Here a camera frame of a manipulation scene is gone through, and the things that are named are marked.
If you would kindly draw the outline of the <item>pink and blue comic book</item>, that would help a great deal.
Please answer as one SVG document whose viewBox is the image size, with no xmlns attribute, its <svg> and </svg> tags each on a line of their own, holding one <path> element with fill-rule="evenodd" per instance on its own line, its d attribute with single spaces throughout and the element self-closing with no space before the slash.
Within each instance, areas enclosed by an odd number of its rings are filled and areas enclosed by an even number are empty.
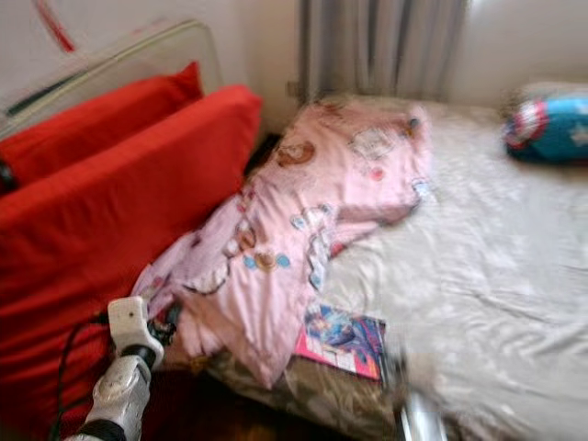
<svg viewBox="0 0 588 441">
<path fill-rule="evenodd" d="M 382 381 L 386 323 L 328 305 L 305 314 L 294 354 L 362 379 Z"/>
</svg>

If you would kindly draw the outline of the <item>pink cartoon print blanket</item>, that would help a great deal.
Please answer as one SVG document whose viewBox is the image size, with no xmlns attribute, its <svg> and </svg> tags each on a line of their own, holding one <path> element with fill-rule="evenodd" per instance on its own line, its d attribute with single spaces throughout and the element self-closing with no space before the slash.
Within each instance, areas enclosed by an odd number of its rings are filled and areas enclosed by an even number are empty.
<svg viewBox="0 0 588 441">
<path fill-rule="evenodd" d="M 326 288 L 332 257 L 424 201 L 432 154 L 423 107 L 303 107 L 243 188 L 136 281 L 150 312 L 176 311 L 164 366 L 226 352 L 273 386 Z"/>
</svg>

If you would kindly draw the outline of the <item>large red cushion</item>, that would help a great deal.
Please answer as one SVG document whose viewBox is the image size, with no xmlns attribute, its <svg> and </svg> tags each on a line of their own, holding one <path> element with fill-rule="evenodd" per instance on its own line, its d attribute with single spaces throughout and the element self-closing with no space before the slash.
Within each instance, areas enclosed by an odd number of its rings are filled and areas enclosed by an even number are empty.
<svg viewBox="0 0 588 441">
<path fill-rule="evenodd" d="M 46 438 L 108 353 L 89 326 L 243 184 L 261 100 L 243 85 L 0 198 L 0 420 Z"/>
</svg>

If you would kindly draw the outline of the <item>bed with beige floral sheet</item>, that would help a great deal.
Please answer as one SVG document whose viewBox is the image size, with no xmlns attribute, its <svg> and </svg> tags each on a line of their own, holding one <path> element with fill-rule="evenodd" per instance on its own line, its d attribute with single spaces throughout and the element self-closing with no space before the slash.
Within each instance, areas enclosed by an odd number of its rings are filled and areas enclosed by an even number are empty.
<svg viewBox="0 0 588 441">
<path fill-rule="evenodd" d="M 380 319 L 453 440 L 588 441 L 588 167 L 527 164 L 488 107 L 332 96 L 420 109 L 424 201 L 329 262 L 319 302 Z"/>
</svg>

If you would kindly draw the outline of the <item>small red cushion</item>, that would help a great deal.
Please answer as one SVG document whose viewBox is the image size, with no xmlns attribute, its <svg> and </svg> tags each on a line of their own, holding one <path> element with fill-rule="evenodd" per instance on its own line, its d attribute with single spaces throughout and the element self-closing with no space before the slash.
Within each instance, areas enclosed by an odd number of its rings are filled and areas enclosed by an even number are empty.
<svg viewBox="0 0 588 441">
<path fill-rule="evenodd" d="M 200 64 L 123 85 L 1 141 L 0 159 L 18 181 L 34 181 L 121 143 L 202 99 Z"/>
</svg>

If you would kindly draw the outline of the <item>blue red star shield pillow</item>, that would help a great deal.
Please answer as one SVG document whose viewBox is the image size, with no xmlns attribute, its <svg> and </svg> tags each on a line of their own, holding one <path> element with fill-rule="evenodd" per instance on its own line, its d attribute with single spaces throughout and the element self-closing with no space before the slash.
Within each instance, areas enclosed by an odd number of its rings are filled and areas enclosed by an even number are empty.
<svg viewBox="0 0 588 441">
<path fill-rule="evenodd" d="M 526 163 L 588 165 L 588 83 L 533 83 L 505 114 L 505 150 Z"/>
</svg>

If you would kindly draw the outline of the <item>thin red strip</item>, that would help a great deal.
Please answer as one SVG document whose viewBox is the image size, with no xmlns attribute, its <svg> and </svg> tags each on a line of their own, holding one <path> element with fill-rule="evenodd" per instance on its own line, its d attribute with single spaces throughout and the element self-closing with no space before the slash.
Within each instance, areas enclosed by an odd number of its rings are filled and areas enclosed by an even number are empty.
<svg viewBox="0 0 588 441">
<path fill-rule="evenodd" d="M 62 21 L 56 16 L 56 13 L 51 7 L 50 0 L 30 0 L 34 7 L 34 11 L 37 12 L 43 27 L 46 32 L 50 34 L 51 40 L 59 47 L 63 53 L 74 53 L 76 50 L 75 43 L 68 35 Z"/>
</svg>

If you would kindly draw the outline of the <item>grey curtain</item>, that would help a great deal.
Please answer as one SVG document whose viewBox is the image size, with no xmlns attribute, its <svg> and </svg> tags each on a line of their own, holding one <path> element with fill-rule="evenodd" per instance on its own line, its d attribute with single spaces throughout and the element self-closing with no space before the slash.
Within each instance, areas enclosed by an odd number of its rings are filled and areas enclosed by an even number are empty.
<svg viewBox="0 0 588 441">
<path fill-rule="evenodd" d="M 470 0 L 300 0 L 298 100 L 444 101 Z"/>
</svg>

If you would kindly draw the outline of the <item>beige padded board with rail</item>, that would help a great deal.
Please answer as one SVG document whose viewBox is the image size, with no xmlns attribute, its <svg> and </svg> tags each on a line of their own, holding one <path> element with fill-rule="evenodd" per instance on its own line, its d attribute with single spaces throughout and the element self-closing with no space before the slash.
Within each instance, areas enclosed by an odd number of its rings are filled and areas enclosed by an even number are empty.
<svg viewBox="0 0 588 441">
<path fill-rule="evenodd" d="M 203 92 L 222 88 L 221 63 L 209 26 L 194 18 L 161 18 L 104 47 L 51 62 L 46 73 L 3 84 L 0 97 L 6 116 L 0 138 L 123 85 L 176 74 L 191 63 L 198 67 Z"/>
</svg>

